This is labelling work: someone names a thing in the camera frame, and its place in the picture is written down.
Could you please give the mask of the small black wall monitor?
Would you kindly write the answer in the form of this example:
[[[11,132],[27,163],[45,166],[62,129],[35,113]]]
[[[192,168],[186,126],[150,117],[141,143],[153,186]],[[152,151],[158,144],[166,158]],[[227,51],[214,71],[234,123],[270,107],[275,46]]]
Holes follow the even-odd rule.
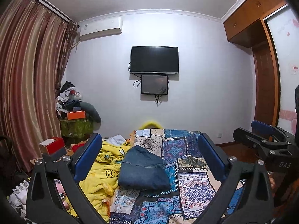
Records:
[[[167,75],[142,75],[141,94],[142,95],[167,95],[168,94]]]

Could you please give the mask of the brown wooden door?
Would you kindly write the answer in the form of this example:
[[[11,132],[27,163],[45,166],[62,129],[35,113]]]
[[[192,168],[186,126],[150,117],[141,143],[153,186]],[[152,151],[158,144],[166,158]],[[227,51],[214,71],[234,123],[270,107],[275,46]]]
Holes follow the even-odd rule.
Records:
[[[275,102],[274,68],[269,45],[252,48],[256,74],[255,120],[272,124]]]

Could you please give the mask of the green patterned covered stand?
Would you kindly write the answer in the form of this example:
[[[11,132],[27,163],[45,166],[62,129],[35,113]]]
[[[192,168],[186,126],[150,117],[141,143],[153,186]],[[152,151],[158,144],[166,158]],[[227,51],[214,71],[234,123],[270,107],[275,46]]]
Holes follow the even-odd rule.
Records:
[[[61,134],[68,138],[82,139],[93,133],[93,122],[89,119],[63,120],[60,119]]]

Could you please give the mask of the striped red brown curtain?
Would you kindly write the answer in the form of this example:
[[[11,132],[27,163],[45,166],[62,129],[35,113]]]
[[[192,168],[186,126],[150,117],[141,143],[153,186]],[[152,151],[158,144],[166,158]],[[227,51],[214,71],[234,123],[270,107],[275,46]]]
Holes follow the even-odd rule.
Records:
[[[39,144],[61,135],[56,97],[77,25],[35,0],[12,0],[1,15],[1,134],[27,172]]]

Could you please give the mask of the white sliding door with hearts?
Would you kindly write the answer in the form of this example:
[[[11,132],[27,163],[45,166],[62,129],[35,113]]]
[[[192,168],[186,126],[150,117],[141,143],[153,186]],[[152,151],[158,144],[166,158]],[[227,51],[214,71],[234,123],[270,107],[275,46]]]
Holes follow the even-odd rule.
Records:
[[[285,5],[265,20],[272,37],[279,68],[280,108],[278,126],[295,134],[297,114],[295,88],[298,86],[298,18]]]

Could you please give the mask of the dark green pillow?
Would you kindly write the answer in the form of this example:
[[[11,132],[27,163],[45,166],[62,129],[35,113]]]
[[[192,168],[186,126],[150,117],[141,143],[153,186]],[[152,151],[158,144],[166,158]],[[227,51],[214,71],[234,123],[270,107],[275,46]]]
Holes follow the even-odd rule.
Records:
[[[89,114],[90,118],[95,123],[101,123],[101,117],[93,105],[80,101],[80,107],[83,111]]]

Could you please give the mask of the wooden wardrobe frame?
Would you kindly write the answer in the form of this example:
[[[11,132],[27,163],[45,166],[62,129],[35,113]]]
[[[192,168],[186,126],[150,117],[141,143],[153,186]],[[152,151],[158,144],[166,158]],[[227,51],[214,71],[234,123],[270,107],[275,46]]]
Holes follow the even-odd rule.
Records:
[[[274,41],[266,17],[278,11],[285,0],[237,0],[222,22],[230,43],[252,49],[256,103],[254,118],[276,125],[280,106],[280,75]]]

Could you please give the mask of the white air conditioner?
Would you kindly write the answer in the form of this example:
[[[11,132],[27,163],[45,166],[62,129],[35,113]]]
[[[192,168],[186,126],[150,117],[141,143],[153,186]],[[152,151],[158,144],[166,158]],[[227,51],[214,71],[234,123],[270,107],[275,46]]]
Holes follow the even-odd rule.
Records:
[[[119,35],[122,33],[122,27],[123,19],[121,17],[93,21],[80,26],[80,40],[87,41],[94,38]]]

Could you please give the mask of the red plush toy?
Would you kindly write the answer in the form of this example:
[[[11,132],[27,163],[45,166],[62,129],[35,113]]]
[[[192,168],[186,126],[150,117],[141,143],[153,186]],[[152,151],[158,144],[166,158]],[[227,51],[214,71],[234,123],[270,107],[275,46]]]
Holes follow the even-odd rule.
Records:
[[[72,150],[73,153],[75,153],[78,150],[78,148],[83,147],[84,145],[85,145],[84,143],[73,144],[71,146],[71,150]]]

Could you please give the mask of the blue patchwork bedspread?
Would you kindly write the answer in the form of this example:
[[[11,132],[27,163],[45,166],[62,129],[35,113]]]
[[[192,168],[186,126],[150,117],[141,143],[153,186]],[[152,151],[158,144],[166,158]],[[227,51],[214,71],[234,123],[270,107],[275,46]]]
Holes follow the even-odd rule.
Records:
[[[221,186],[197,145],[202,134],[190,130],[137,130],[131,148],[141,146],[161,157],[171,190],[154,192],[118,185],[110,223],[194,223]]]

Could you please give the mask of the black wall television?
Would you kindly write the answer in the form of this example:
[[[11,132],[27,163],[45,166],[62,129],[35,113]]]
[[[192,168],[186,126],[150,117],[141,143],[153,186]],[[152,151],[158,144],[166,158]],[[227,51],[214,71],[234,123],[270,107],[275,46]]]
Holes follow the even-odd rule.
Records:
[[[129,70],[134,74],[179,74],[178,47],[133,46]]]

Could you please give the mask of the yellow cartoon fleece blanket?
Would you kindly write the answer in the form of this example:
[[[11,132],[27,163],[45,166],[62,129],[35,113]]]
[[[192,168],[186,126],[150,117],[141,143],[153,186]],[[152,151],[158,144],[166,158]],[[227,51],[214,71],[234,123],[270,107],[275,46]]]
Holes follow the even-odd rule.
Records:
[[[79,186],[100,216],[109,222],[112,197],[118,187],[121,162],[131,148],[128,142],[120,146],[102,143],[89,173]]]

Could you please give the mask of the orange box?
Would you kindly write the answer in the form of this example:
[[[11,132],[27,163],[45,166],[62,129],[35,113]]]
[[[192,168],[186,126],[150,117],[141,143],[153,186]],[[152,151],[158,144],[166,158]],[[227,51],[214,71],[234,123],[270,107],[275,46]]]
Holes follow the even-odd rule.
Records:
[[[76,119],[83,119],[86,118],[85,111],[73,111],[67,113],[67,119],[68,120],[76,120]]]

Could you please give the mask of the red white box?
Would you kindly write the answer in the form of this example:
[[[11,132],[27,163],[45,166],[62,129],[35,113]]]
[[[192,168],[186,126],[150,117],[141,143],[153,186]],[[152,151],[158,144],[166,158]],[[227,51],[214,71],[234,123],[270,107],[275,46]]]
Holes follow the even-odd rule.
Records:
[[[65,144],[63,138],[53,137],[39,143],[39,147],[42,153],[51,155],[65,147]]]

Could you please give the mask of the blue denim jacket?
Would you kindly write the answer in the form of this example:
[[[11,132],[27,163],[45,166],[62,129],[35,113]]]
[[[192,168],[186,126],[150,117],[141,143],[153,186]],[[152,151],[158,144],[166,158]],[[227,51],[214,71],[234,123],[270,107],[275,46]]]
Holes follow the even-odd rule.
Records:
[[[122,160],[118,183],[126,189],[171,190],[163,159],[139,145],[128,150]]]

